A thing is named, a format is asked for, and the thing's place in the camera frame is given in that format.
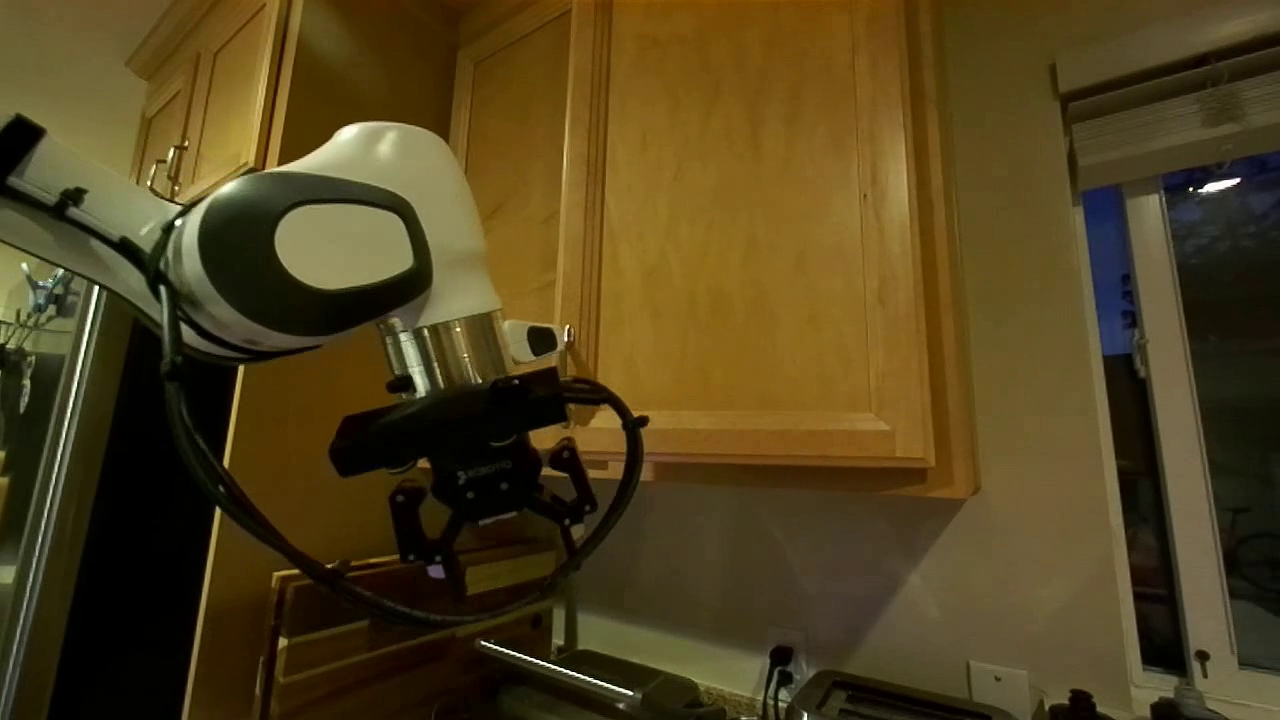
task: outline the window frame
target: window frame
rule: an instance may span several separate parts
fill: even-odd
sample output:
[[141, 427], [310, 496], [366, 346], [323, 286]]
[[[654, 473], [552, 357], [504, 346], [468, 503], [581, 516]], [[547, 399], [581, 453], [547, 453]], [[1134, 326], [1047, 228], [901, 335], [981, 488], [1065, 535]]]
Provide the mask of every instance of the window frame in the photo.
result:
[[[1228, 573], [1224, 573], [1219, 529], [1217, 529], [1213, 470], [1208, 470], [1208, 443], [1199, 424], [1197, 370], [1192, 370], [1192, 346], [1184, 326], [1163, 184], [1139, 179], [1139, 184], [1122, 184], [1120, 191], [1122, 191], [1122, 224], [1130, 246], [1130, 280], [1134, 280], [1134, 318], [1139, 318], [1134, 354], [1149, 370], [1153, 424], [1157, 424], [1158, 470], [1163, 470], [1158, 481], [1163, 481], [1163, 503], [1167, 503], [1167, 541], [1173, 541], [1173, 566], [1177, 566], [1177, 592], [1184, 603], [1180, 626], [1184, 626], [1188, 654], [1205, 647], [1213, 656], [1208, 678], [1192, 661], [1192, 684], [1205, 691], [1213, 710], [1228, 717], [1239, 717], [1239, 720], [1280, 717], [1280, 671], [1239, 669], [1239, 654], [1234, 654], [1232, 598], [1228, 598]], [[1122, 602], [1127, 666], [1134, 666], [1130, 705], [1149, 710], [1153, 700], [1173, 698], [1180, 678], [1144, 669], [1139, 638], [1130, 620], [1134, 614], [1130, 614], [1127, 573], [1122, 573], [1122, 592], [1127, 592]]]

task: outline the upper cabinet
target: upper cabinet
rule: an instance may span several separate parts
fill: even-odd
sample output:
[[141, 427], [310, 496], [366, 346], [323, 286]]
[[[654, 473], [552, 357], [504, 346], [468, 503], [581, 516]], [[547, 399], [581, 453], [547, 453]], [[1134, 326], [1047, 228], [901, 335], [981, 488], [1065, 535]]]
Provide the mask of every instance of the upper cabinet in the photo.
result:
[[[174, 0], [133, 67], [152, 89], [134, 148], [141, 179], [194, 200], [229, 175], [321, 148], [353, 120], [446, 133], [455, 8], [451, 0]], [[326, 470], [337, 424], [393, 405], [383, 380], [377, 331], [239, 370], [222, 465], [281, 533], [317, 557], [393, 552], [393, 481], [377, 473], [337, 481]], [[185, 717], [256, 717], [281, 570], [275, 552], [217, 520]]]
[[585, 370], [650, 417], [650, 478], [971, 488], [918, 14], [472, 8], [451, 139], [504, 310], [581, 327]]
[[134, 171], [152, 191], [191, 200], [265, 163], [281, 16], [281, 0], [199, 5], [178, 47], [134, 57], [152, 80]]

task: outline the cabinet door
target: cabinet door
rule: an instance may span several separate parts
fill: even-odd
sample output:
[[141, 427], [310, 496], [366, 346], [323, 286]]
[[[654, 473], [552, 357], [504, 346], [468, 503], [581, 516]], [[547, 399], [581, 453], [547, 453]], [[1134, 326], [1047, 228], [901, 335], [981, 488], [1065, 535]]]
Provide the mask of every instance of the cabinet door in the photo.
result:
[[199, 30], [199, 95], [185, 195], [247, 171], [265, 156], [281, 0], [222, 0]]
[[[455, 52], [446, 0], [290, 0], [281, 47], [267, 112], [275, 153], [267, 163], [286, 161], [283, 153], [306, 153], [346, 120], [383, 117], [383, 108], [394, 120], [443, 133]], [[362, 80], [362, 71], [394, 61], [393, 77]], [[389, 516], [394, 481], [389, 473], [337, 481], [326, 470], [337, 424], [360, 409], [393, 405], [383, 380], [383, 346], [371, 327], [321, 354], [239, 370], [222, 460], [281, 533], [323, 562], [394, 552]], [[281, 570], [275, 552], [231, 520], [217, 520], [188, 678], [188, 720], [251, 717], [272, 617], [272, 573]]]
[[929, 470], [902, 0], [617, 0], [599, 380], [654, 460]]
[[148, 89], [134, 129], [134, 179], [157, 195], [178, 191], [178, 161], [188, 139], [188, 112], [194, 89], [194, 57], [174, 57]]
[[599, 0], [541, 0], [461, 44], [451, 148], [480, 204], [504, 318], [585, 326], [592, 310], [599, 16]]

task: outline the cable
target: cable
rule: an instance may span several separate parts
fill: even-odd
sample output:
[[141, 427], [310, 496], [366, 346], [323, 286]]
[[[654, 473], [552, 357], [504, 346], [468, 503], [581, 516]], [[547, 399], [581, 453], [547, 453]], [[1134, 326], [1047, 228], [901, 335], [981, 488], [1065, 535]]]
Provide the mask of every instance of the cable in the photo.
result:
[[797, 684], [792, 678], [797, 647], [792, 644], [772, 644], [768, 647], [768, 671], [764, 671], [764, 705], [758, 720], [780, 720], [780, 691]]
[[300, 552], [256, 503], [251, 496], [234, 486], [234, 478], [212, 455], [212, 448], [204, 443], [204, 435], [191, 424], [185, 387], [178, 387], [178, 310], [169, 286], [160, 286], [160, 314], [163, 314], [163, 354], [160, 354], [160, 380], [163, 380], [163, 409], [173, 419], [173, 435], [174, 448], [185, 455], [185, 465], [191, 470], [194, 486], [204, 488], [204, 496], [229, 511], [229, 520], [234, 520], [243, 533], [251, 533], [260, 546], [267, 546], [272, 552], [281, 552], [290, 570], [300, 570], [310, 583], [326, 590], [337, 602], [345, 602], [346, 607], [383, 620], [383, 626], [410, 626], [410, 630], [446, 630], [446, 626], [476, 626], [476, 620], [507, 620], [520, 617], [542, 602], [552, 602], [558, 592], [558, 583], [609, 541], [609, 533], [621, 524], [621, 516], [628, 511], [628, 500], [638, 488], [638, 455], [643, 455], [643, 417], [633, 417], [633, 409], [609, 393], [596, 380], [566, 380], [562, 393], [572, 405], [581, 399], [596, 399], [609, 405], [621, 424], [622, 424], [622, 441], [628, 441], [628, 460], [621, 473], [621, 488], [612, 496], [612, 503], [603, 510], [599, 524], [588, 533], [588, 541], [566, 552], [566, 562], [552, 573], [542, 592], [527, 592], [504, 607], [486, 607], [486, 614], [420, 614], [407, 603], [394, 603], [389, 598], [377, 598], [360, 583], [353, 583], [338, 570], [321, 566], [317, 557]]

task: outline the wall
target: wall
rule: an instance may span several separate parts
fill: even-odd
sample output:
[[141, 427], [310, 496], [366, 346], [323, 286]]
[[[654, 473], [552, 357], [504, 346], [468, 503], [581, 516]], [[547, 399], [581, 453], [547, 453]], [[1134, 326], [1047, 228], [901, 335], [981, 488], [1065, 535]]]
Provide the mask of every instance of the wall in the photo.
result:
[[950, 233], [977, 393], [962, 510], [733, 486], [646, 486], [585, 573], [585, 644], [752, 691], [772, 640], [817, 666], [962, 691], [962, 661], [1122, 700], [1082, 224], [1051, 52], [1192, 0], [936, 0]]
[[[97, 163], [128, 171], [143, 86], [124, 57], [163, 0], [0, 0], [0, 117], [25, 112]], [[0, 246], [0, 310], [25, 300]]]

